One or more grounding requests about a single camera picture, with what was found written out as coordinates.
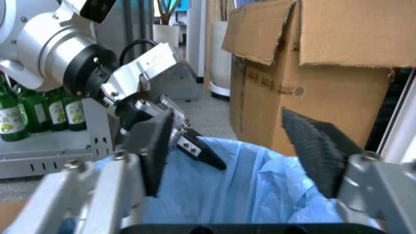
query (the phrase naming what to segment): bottle label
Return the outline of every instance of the bottle label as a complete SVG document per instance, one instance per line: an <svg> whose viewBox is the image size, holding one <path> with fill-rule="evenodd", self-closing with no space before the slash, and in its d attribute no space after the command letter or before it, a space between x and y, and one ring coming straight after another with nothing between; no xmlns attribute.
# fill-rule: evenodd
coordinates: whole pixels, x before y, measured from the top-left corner
<svg viewBox="0 0 416 234"><path fill-rule="evenodd" d="M34 108L36 112L36 117L38 118L38 123L46 122L46 114L42 104L36 104L34 105Z"/></svg>
<svg viewBox="0 0 416 234"><path fill-rule="evenodd" d="M49 106L49 113L53 124L60 124L66 121L65 112L63 111L62 101L57 101Z"/></svg>
<svg viewBox="0 0 416 234"><path fill-rule="evenodd" d="M24 127L24 117L19 106L0 110L0 134L16 133Z"/></svg>
<svg viewBox="0 0 416 234"><path fill-rule="evenodd" d="M82 109L82 102L75 101L69 103L65 107L68 116L69 124L77 124L85 122L84 110Z"/></svg>

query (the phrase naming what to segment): metal shelf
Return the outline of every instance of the metal shelf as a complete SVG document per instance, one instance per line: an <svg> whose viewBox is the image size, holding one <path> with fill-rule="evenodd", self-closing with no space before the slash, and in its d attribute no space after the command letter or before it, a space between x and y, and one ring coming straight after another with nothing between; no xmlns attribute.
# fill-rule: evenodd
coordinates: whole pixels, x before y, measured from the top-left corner
<svg viewBox="0 0 416 234"><path fill-rule="evenodd" d="M87 131L47 131L15 142L0 140L0 178L39 176L62 170L68 160L91 160Z"/></svg>
<svg viewBox="0 0 416 234"><path fill-rule="evenodd" d="M88 130L47 131L15 142L0 139L0 179L59 172L68 160L98 160L113 152L106 110L83 99Z"/></svg>
<svg viewBox="0 0 416 234"><path fill-rule="evenodd" d="M0 139L0 158L19 158L20 154L27 152L86 149L88 145L91 143L86 130L80 132L47 131L31 135L20 141L4 142Z"/></svg>

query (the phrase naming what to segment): blue plastic bag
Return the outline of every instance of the blue plastic bag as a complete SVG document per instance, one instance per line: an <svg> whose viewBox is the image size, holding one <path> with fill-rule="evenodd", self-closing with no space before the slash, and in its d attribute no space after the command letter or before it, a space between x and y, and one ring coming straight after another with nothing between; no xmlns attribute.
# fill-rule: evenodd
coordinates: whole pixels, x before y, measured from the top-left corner
<svg viewBox="0 0 416 234"><path fill-rule="evenodd" d="M235 140L200 139L227 169L218 171L172 148L158 198L148 198L142 223L342 222L335 200L318 191L297 157ZM96 169L110 160L97 161ZM74 228L72 222L63 224L59 233Z"/></svg>

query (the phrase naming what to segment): cable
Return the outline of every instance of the cable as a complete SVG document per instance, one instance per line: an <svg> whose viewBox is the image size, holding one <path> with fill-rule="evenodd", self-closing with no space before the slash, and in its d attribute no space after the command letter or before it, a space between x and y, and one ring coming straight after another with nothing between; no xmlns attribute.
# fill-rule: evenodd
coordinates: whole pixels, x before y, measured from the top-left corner
<svg viewBox="0 0 416 234"><path fill-rule="evenodd" d="M120 66L123 66L123 64L124 64L124 57L126 56L127 52L130 49L132 49L135 45L139 45L139 44L150 44L150 45L152 45L152 47L157 46L157 42L155 42L153 40L149 40L149 39L137 39L137 40L134 40L132 43L130 43L126 47L124 47L123 51L121 51L120 60L118 62L118 64Z"/></svg>

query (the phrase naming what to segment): plant pot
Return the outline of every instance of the plant pot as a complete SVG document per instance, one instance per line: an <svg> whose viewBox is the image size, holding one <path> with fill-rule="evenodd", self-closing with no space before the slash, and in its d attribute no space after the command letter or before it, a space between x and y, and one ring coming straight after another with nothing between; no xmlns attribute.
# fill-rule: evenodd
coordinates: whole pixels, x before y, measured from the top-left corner
<svg viewBox="0 0 416 234"><path fill-rule="evenodd" d="M161 43L168 42L169 44L179 46L179 26L171 25L153 25L153 40Z"/></svg>
<svg viewBox="0 0 416 234"><path fill-rule="evenodd" d="M210 73L213 86L211 86L211 91L217 94L219 94L216 92L217 87L229 90L231 83L231 53L221 49L227 25L227 21L212 23Z"/></svg>

